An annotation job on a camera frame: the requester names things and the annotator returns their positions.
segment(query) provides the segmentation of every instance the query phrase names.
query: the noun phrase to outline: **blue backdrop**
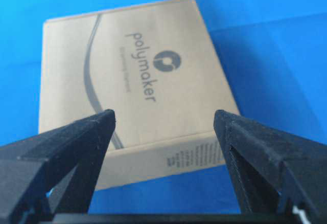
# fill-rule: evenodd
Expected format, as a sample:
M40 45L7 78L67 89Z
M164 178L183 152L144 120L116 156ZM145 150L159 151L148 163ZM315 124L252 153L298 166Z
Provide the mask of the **blue backdrop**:
M0 0L0 144L37 134L46 19L154 1ZM326 1L197 0L242 115L322 143ZM238 211L226 167L99 191L90 207L93 213Z

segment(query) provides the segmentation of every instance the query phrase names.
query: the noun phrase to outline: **curved gray line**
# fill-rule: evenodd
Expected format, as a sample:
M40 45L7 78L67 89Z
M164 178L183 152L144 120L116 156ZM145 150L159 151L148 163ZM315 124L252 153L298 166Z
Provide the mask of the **curved gray line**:
M93 107L96 113L100 113L103 111L103 108L99 102L98 96L92 84L91 76L90 76L90 55L91 55L91 48L93 44L94 37L96 35L98 26L100 24L102 14L98 14L96 23L92 29L90 38L88 39L87 47L86 47L86 55L84 60L84 86L85 91L90 101L91 106ZM111 141L115 147L115 149L122 149L124 148L123 143L119 139L118 135L114 131L111 137Z

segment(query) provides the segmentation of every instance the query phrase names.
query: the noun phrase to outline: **blue fabric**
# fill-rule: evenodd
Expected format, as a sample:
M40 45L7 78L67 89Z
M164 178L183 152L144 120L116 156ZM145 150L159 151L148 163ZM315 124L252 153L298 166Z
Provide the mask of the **blue fabric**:
M46 19L154 1L0 0L0 144L37 134ZM197 2L241 113L327 143L326 0ZM224 166L99 191L90 207L93 213L238 211Z

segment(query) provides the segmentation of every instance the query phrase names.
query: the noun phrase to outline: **circular logo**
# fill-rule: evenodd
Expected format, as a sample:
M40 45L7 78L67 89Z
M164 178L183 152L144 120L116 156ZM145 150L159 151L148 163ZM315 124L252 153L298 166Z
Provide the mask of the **circular logo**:
M162 51L154 57L154 67L162 72L171 72L180 66L180 56L173 51Z

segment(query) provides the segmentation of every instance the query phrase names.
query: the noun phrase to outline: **cardboard box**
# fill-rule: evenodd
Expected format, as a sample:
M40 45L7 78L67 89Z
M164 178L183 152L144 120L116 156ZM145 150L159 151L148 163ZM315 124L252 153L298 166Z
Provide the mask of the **cardboard box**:
M214 114L238 109L195 0L44 23L39 132L107 108L97 189L224 164Z

